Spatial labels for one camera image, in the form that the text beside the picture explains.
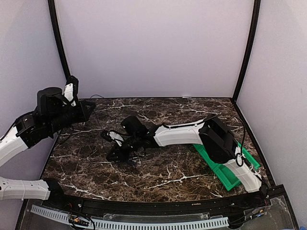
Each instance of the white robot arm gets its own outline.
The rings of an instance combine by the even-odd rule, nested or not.
[[[0,138],[0,167],[12,157],[51,137],[62,128],[88,120],[95,104],[78,101],[78,80],[70,76],[64,94],[60,88],[51,87],[37,93],[37,107],[15,120]],[[9,180],[0,177],[0,200],[41,199],[62,193],[54,179],[38,181]]]
[[[107,155],[109,161],[126,161],[138,148],[159,148],[174,144],[204,145],[210,159],[223,164],[241,181],[248,193],[264,191],[261,176],[247,161],[234,134],[217,117],[175,126],[153,126],[147,129],[135,116],[129,116],[121,123],[129,138],[122,141],[116,131],[101,132],[108,141],[116,141]]]

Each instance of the dark marble surface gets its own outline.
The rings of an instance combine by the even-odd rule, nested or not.
[[[211,98],[134,98],[93,99],[102,128],[124,132],[120,122],[135,115],[147,127],[165,122],[175,125],[197,121],[208,114],[237,115],[229,99]],[[243,128],[238,120],[221,119],[241,140]],[[47,162],[43,178],[57,178],[66,194],[95,199],[134,202],[175,202],[210,199],[245,193],[242,185],[227,191],[192,145],[173,145],[147,149],[135,165],[110,163],[106,152],[114,143],[102,140],[101,127],[95,114],[86,123],[75,124],[74,130],[63,130]],[[260,163],[247,135],[245,148]]]

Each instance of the enclosure wall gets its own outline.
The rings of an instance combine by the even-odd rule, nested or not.
[[[47,1],[0,3],[0,136],[36,106],[37,91],[63,87],[65,78],[52,32]],[[0,167],[9,179],[39,178],[53,140],[46,139]],[[0,201],[0,230],[15,229],[21,200]]]
[[[253,1],[57,0],[80,97],[231,97]]]
[[[261,2],[238,105],[298,223],[307,226],[307,2]]]

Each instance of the black metal beam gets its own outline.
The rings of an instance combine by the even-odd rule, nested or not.
[[[95,217],[103,217],[105,214],[169,216],[210,213],[210,216],[223,215],[224,217],[227,216],[230,219],[236,219],[238,215],[243,216],[243,212],[245,210],[245,208],[242,209],[240,207],[240,204],[245,204],[246,202],[253,203],[253,201],[258,200],[260,203],[257,204],[257,206],[265,205],[264,201],[259,201],[259,198],[256,198],[257,195],[260,195],[260,193],[246,193],[216,199],[171,203],[120,202],[64,195],[61,200],[65,202],[62,204],[60,204],[56,199],[54,201],[43,201],[42,205],[69,211],[71,208],[65,205],[67,202],[69,202],[72,204],[73,211]],[[284,196],[292,222],[295,226],[295,229],[298,229],[297,221],[284,186],[273,186],[268,190],[268,195],[270,199]]]
[[[50,18],[51,18],[51,23],[52,23],[52,28],[53,28],[53,34],[54,34],[54,38],[56,40],[56,44],[58,47],[59,58],[61,60],[65,78],[67,79],[71,75],[71,73],[68,67],[67,59],[66,59],[65,52],[64,52],[64,46],[62,43],[62,38],[61,38],[60,31],[59,31],[59,22],[57,18],[57,11],[56,11],[54,0],[48,0],[48,5],[49,5]]]
[[[21,228],[21,224],[23,222],[23,218],[24,218],[24,215],[25,215],[25,210],[26,210],[27,205],[28,205],[28,199],[25,199],[23,201],[23,204],[22,204],[20,212],[19,212],[19,216],[18,216],[18,219],[17,219],[15,230],[20,230],[20,228]]]
[[[262,162],[262,164],[263,164],[264,170],[265,170],[265,172],[266,172],[266,174],[267,174],[267,176],[268,176],[268,180],[269,180],[270,185],[271,185],[271,186],[275,186],[276,183],[275,183],[275,181],[274,181],[274,179],[273,179],[273,176],[272,176],[272,173],[271,173],[271,171],[270,171],[270,169],[269,169],[268,163],[266,162],[266,160],[265,160],[265,158],[264,158],[263,152],[261,151],[261,148],[260,148],[260,146],[259,146],[259,144],[258,144],[258,142],[257,142],[257,140],[256,140],[256,138],[255,138],[255,136],[254,136],[254,134],[253,134],[253,132],[251,131],[251,128],[249,127],[249,125],[248,125],[246,119],[244,118],[244,116],[243,116],[243,114],[242,114],[240,108],[239,108],[238,105],[236,104],[236,102],[235,102],[233,99],[231,100],[231,102],[232,102],[233,106],[235,107],[235,110],[236,110],[236,112],[238,113],[239,117],[240,117],[241,120],[243,121],[244,126],[245,126],[245,128],[246,128],[246,131],[247,131],[247,133],[248,133],[248,135],[249,135],[249,137],[250,137],[252,143],[253,143],[254,146],[255,146],[255,149],[256,149],[256,151],[257,151],[257,153],[258,153],[258,155],[259,155],[259,157],[260,157],[260,160],[261,160],[261,162]]]
[[[235,92],[234,92],[234,95],[232,97],[232,99],[235,102],[238,100],[238,97],[239,97],[239,94],[240,94],[240,91],[241,91],[241,88],[242,88],[242,84],[243,84],[243,81],[244,81],[244,77],[245,77],[245,74],[246,74],[246,70],[248,68],[248,62],[249,62],[250,54],[251,54],[251,51],[252,51],[252,48],[253,48],[255,34],[256,34],[257,22],[258,22],[259,11],[260,11],[260,2],[261,2],[261,0],[255,0],[254,1],[254,9],[253,9],[253,14],[252,14],[251,23],[250,23],[250,29],[249,29],[249,34],[248,34],[248,42],[247,42],[247,45],[246,45],[245,54],[244,54],[241,70],[240,70],[240,73],[239,73],[238,81],[236,83]]]

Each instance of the green plastic tray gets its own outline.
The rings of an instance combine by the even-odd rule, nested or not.
[[[202,156],[202,158],[207,162],[207,164],[215,173],[215,175],[219,178],[219,180],[223,183],[227,191],[241,184],[239,179],[233,174],[232,171],[230,171],[230,169],[228,169],[226,166],[222,164],[217,164],[212,160],[210,160],[207,151],[203,145],[193,145],[193,146],[197,150],[197,152]],[[254,165],[255,169],[258,169],[260,166],[259,163],[250,155],[250,153],[245,148],[243,148],[243,153],[246,159]]]

